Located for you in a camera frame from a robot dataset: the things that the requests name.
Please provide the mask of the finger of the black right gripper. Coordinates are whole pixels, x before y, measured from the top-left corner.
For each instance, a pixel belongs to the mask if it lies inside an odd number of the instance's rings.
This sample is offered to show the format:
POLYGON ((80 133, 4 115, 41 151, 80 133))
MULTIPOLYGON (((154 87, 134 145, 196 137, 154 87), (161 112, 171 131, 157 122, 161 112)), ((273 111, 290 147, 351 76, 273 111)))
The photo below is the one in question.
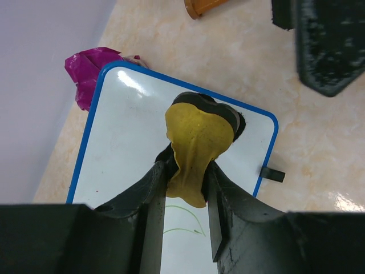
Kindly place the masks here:
POLYGON ((271 0, 272 23, 286 31, 294 29, 294 0, 271 0))
POLYGON ((364 1, 296 1, 297 73, 335 97, 364 73, 364 1))

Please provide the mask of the blue framed whiteboard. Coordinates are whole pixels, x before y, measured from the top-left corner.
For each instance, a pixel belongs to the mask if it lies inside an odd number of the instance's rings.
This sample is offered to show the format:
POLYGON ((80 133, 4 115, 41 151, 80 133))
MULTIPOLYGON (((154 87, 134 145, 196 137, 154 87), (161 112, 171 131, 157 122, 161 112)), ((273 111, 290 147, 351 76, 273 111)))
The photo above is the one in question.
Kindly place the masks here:
POLYGON ((230 180, 253 196, 279 131, 274 114, 167 75, 112 62, 98 78, 66 201, 95 208, 141 179, 169 144, 165 112, 182 92, 211 96, 240 112, 246 127, 218 159, 230 180))

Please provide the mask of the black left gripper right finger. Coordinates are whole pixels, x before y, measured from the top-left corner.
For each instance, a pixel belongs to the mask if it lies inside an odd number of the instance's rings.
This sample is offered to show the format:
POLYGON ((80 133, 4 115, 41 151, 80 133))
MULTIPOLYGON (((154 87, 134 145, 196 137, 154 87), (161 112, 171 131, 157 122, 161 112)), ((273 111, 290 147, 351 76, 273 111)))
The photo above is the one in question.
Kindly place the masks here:
POLYGON ((282 212, 207 168, 212 259, 219 273, 363 273, 364 213, 282 212))

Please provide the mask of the yellow and black eraser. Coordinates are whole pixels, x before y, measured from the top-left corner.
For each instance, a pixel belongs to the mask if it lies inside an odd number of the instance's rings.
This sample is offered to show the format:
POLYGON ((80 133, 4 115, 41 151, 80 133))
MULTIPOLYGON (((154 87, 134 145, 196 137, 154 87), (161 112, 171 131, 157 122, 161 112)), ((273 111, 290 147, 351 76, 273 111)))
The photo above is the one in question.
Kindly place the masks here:
POLYGON ((244 116, 211 96, 183 92, 165 113, 169 145, 156 157, 167 165, 169 198, 181 198, 190 206, 204 208, 208 165, 241 136, 244 116))

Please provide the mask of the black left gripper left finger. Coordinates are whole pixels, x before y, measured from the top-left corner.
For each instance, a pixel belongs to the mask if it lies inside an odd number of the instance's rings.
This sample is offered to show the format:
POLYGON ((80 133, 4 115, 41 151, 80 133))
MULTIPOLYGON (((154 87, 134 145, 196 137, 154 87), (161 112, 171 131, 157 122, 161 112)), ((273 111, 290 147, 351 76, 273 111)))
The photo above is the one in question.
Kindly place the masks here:
POLYGON ((166 167, 108 202, 1 206, 2 273, 159 273, 166 167))

